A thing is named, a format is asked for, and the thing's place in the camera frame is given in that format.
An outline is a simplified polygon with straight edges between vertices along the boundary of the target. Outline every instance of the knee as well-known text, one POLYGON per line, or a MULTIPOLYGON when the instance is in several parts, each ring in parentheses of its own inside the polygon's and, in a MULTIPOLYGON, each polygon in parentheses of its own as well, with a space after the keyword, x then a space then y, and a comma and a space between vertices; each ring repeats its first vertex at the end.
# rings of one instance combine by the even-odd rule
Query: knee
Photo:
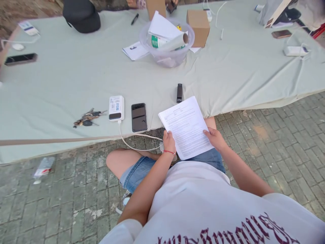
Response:
POLYGON ((126 150, 125 148, 117 148, 113 151, 111 151, 106 158, 106 165, 109 169, 111 169, 111 167, 118 162, 118 155, 121 153, 121 151, 126 150))

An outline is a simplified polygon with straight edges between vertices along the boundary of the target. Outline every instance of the pen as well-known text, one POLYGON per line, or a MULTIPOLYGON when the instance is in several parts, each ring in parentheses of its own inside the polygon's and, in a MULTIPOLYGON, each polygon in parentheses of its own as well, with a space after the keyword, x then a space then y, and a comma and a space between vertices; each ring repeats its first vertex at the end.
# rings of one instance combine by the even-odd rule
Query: pen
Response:
POLYGON ((136 14, 136 16, 134 17, 134 19, 133 19, 132 22, 131 22, 131 25, 134 24, 134 22, 137 20, 138 17, 139 17, 139 14, 136 14))

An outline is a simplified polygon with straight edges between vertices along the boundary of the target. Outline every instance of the denim shorts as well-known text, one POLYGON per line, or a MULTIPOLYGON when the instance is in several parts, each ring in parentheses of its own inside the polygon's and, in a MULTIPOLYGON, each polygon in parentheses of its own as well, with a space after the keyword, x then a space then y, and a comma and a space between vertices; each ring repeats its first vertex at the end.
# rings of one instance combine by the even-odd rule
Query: denim shorts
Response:
MULTIPOLYGON (((221 154, 215 148, 184 161, 198 161, 207 163, 223 173, 226 172, 222 164, 221 154)), ((129 167, 122 174, 120 184, 123 186, 123 188, 128 189, 131 193, 133 193, 140 182, 149 173, 155 162, 156 160, 142 156, 135 165, 129 167)))

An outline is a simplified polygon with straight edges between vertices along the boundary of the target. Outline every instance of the white t-shirt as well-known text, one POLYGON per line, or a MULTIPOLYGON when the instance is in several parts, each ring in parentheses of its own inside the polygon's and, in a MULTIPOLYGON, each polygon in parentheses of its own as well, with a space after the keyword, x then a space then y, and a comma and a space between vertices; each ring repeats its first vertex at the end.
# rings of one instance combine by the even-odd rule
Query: white t-shirt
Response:
POLYGON ((115 226, 100 244, 325 243, 325 223, 291 198, 234 188, 211 165, 179 162, 157 191, 148 222, 115 226))

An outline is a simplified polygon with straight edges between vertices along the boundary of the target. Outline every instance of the person's right hand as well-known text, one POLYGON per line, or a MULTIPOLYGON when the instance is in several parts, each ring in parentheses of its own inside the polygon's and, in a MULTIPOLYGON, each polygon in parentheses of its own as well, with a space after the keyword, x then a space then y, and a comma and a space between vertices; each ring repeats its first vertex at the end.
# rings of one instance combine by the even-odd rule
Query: person's right hand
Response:
POLYGON ((221 152, 228 147, 220 131, 213 129, 211 127, 208 127, 208 129, 210 132, 203 130, 203 133, 207 136, 212 146, 214 146, 218 152, 221 152))

